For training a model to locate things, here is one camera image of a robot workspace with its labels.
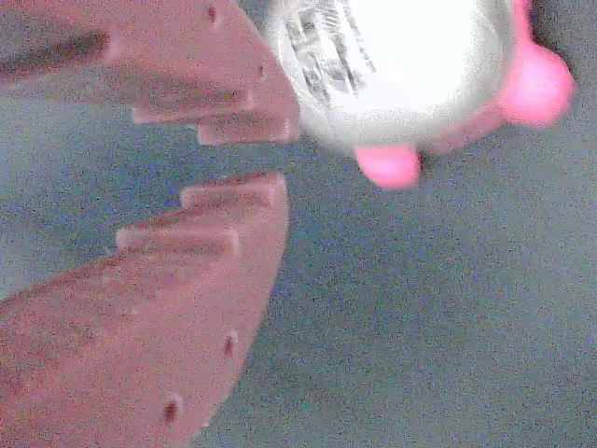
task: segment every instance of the pink sphere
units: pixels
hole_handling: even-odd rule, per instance
[[[383,189],[408,189],[416,185],[421,160],[414,145],[357,147],[356,160],[363,174]]]
[[[566,63],[533,42],[521,45],[498,103],[513,124],[548,127],[568,109],[575,81]]]

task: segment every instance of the gray surface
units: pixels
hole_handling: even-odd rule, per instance
[[[596,9],[542,3],[538,30],[578,79],[571,115],[505,128],[408,192],[308,139],[197,148],[124,111],[4,103],[2,292],[103,254],[182,185],[279,169],[285,265],[247,373],[196,446],[597,445]]]

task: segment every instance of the pink plastic piece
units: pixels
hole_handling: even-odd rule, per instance
[[[440,154],[463,147],[493,132],[506,122],[544,128],[553,125],[569,108],[575,81],[565,62],[548,49],[536,45],[529,20],[531,0],[512,0],[515,10],[516,48],[507,80],[497,97],[477,114],[437,136],[429,150]],[[356,148],[358,163],[375,184],[403,188],[404,179],[418,169],[409,157],[399,162],[404,145],[391,148]],[[410,175],[405,170],[412,170]]]
[[[407,189],[416,185],[421,173],[417,148],[359,147],[354,152],[363,174],[383,189]]]
[[[185,189],[119,252],[0,301],[0,446],[187,446],[226,399],[285,248],[284,179]]]
[[[300,135],[292,86],[229,0],[0,2],[0,93],[132,105],[203,144]]]

